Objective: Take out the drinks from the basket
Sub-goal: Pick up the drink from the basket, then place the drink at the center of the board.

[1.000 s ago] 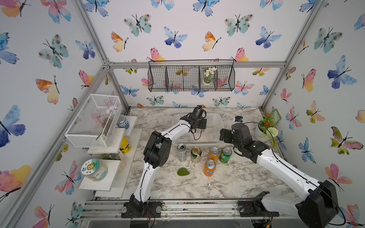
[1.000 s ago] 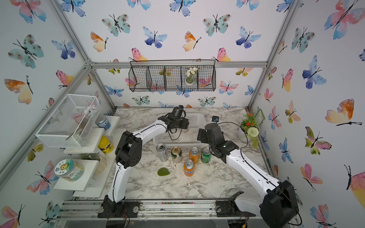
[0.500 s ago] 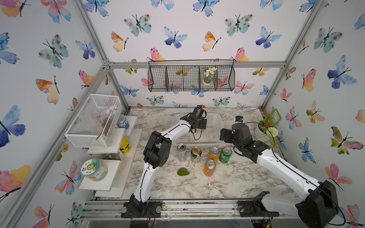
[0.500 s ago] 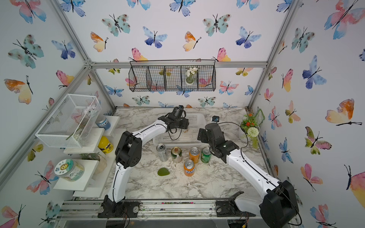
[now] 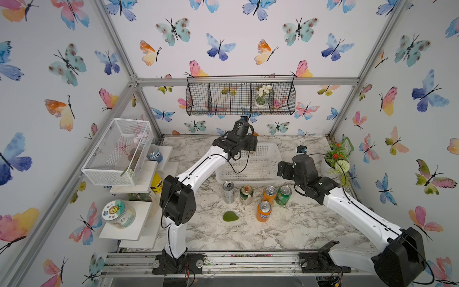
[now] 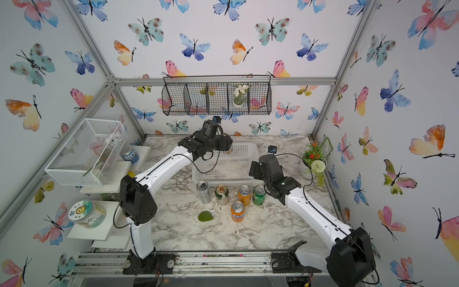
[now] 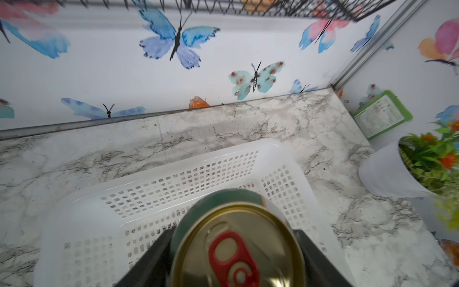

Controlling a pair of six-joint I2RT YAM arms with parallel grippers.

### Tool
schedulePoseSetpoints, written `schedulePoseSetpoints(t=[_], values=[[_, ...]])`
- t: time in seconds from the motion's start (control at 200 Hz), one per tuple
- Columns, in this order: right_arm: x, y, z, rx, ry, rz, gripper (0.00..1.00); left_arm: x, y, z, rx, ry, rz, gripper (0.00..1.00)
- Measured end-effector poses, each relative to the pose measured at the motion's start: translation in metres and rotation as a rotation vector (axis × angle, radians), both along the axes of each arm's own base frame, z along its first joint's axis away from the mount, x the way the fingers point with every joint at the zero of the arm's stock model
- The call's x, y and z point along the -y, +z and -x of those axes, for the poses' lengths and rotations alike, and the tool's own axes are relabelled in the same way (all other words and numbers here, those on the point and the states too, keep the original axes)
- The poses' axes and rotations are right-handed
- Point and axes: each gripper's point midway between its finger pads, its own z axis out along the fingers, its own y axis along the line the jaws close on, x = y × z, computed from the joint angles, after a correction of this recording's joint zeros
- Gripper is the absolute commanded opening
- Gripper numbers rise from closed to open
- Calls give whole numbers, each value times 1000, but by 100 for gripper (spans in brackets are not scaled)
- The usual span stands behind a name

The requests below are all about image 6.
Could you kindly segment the orange Fanta can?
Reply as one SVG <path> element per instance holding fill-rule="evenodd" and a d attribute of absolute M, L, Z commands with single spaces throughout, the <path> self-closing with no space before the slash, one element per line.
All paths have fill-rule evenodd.
<path fill-rule="evenodd" d="M 245 205 L 236 201 L 231 205 L 231 218 L 234 222 L 242 222 L 245 217 Z"/>

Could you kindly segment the green white beer can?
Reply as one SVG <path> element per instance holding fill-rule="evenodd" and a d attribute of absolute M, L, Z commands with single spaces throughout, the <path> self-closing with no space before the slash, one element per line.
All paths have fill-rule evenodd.
<path fill-rule="evenodd" d="M 225 185 L 219 185 L 215 188 L 216 202 L 225 205 L 229 202 L 229 189 Z"/>
<path fill-rule="evenodd" d="M 225 151 L 224 153 L 227 154 L 227 155 L 229 155 L 229 154 L 231 154 L 233 151 L 234 151 L 234 146 L 232 145 L 232 146 L 229 148 L 229 150 Z"/>

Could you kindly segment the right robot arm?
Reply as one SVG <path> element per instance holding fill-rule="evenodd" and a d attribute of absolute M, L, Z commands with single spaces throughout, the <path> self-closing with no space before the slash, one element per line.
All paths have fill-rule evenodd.
<path fill-rule="evenodd" d="M 302 243 L 295 256 L 301 265 L 327 272 L 339 287 L 355 287 L 377 270 L 371 239 L 320 206 L 293 177 L 286 177 L 276 155 L 254 161 L 249 176 L 262 180 L 269 195 L 296 212 L 323 240 L 323 248 Z"/>

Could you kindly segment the orange juice can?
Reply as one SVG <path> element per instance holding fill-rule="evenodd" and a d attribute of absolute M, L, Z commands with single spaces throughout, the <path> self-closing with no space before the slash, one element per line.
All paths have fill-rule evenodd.
<path fill-rule="evenodd" d="M 251 189 L 247 185 L 242 185 L 238 189 L 238 199 L 240 202 L 244 204 L 244 206 L 248 206 L 251 202 Z"/>

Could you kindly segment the silver tall drink can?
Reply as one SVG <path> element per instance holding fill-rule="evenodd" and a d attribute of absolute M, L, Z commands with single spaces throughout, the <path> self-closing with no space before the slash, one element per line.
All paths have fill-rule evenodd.
<path fill-rule="evenodd" d="M 209 184 L 206 181 L 199 181 L 197 183 L 198 196 L 204 204 L 211 202 Z"/>

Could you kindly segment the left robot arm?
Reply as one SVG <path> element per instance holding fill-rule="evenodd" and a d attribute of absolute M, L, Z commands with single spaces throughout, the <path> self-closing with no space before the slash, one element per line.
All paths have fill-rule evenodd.
<path fill-rule="evenodd" d="M 154 196 L 163 184 L 206 153 L 229 151 L 232 147 L 233 140 L 223 132 L 221 121 L 220 116 L 204 121 L 200 130 L 179 141 L 154 166 L 121 180 L 120 207 L 130 228 L 131 251 L 136 258 L 146 259 L 155 251 L 151 220 L 158 210 Z"/>

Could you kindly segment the green drink can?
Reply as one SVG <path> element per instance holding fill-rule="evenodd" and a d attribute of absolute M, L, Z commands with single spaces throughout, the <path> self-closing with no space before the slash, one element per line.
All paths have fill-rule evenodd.
<path fill-rule="evenodd" d="M 264 204 L 265 201 L 265 188 L 263 185 L 257 185 L 253 189 L 253 195 L 252 195 L 252 202 L 254 205 L 261 206 Z"/>

